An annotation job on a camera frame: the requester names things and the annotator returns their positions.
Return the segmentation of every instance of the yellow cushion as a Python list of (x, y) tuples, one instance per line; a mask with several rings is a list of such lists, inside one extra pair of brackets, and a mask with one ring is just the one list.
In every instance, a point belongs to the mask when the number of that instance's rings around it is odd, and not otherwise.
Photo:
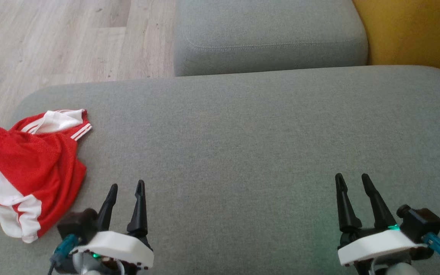
[(440, 68), (440, 0), (353, 0), (369, 42), (369, 65)]

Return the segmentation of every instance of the gray fabric surface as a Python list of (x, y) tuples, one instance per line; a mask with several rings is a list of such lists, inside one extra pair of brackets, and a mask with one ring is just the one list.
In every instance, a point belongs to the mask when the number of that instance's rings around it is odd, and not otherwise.
[[(87, 177), (73, 210), (99, 209), (125, 231), (145, 180), (155, 274), (356, 274), (339, 266), (335, 180), (364, 226), (360, 176), (388, 207), (440, 216), (440, 70), (364, 66), (50, 87), (12, 125), (49, 109), (86, 108)], [(0, 274), (45, 274), (54, 228), (32, 244), (0, 229)], [(440, 274), (440, 259), (416, 262)]]
[(351, 0), (179, 0), (175, 74), (250, 73), (367, 60)]

